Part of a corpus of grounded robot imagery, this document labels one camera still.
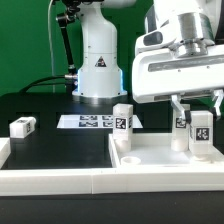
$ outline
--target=warning label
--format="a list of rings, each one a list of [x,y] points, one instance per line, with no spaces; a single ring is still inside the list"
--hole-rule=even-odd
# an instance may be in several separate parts
[[[107,67],[103,57],[100,57],[97,61],[95,67]]]

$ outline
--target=cable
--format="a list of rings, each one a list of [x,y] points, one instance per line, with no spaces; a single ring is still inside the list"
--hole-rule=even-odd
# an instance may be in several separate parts
[[[34,84],[30,87],[27,87],[26,91],[29,90],[30,88],[32,87],[35,87],[35,86],[53,86],[53,85],[66,85],[65,82],[52,82],[52,83],[40,83],[40,84]]]
[[[48,7],[48,37],[49,37],[50,54],[51,54],[52,76],[55,76],[54,49],[52,44],[52,30],[51,30],[51,7],[53,2],[54,0],[51,0]]]
[[[93,0],[91,2],[82,2],[83,5],[91,5],[93,3]]]
[[[33,87],[33,86],[36,86],[37,84],[41,83],[41,82],[45,82],[45,81],[49,81],[49,80],[55,80],[55,79],[64,79],[65,76],[64,75],[60,75],[60,76],[50,76],[50,77],[46,77],[46,78],[43,78],[43,79],[38,79],[32,83],[30,83],[29,85],[25,86],[24,88],[22,88],[19,93],[26,93],[26,91]]]

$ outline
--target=paper sheet with markers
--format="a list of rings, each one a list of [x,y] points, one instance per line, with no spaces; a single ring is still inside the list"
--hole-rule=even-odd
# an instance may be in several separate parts
[[[113,128],[113,115],[62,115],[57,128]],[[133,128],[143,128],[136,115]]]

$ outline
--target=white tray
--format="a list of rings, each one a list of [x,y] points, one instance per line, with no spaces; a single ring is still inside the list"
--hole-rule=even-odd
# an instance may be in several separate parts
[[[224,168],[224,155],[215,147],[211,149],[208,161],[197,161],[192,153],[171,150],[171,134],[133,134],[131,150],[119,152],[112,134],[109,136],[109,150],[113,167],[124,168],[131,163],[131,158],[138,158],[141,162],[135,168],[150,168],[152,166],[191,167],[202,165],[221,165]],[[130,158],[130,163],[121,164],[122,158]]]

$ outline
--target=metal bracket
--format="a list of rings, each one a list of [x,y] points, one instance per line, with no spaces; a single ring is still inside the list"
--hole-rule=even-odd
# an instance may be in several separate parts
[[[180,104],[180,101],[181,101],[180,95],[172,95],[171,96],[171,106],[173,107],[173,109],[175,111],[181,113],[181,117],[180,117],[181,122],[182,122],[182,124],[185,124],[186,123],[185,109]]]
[[[215,101],[213,111],[215,113],[216,120],[221,118],[220,106],[224,97],[224,93],[222,89],[214,90],[212,92],[212,101]]]

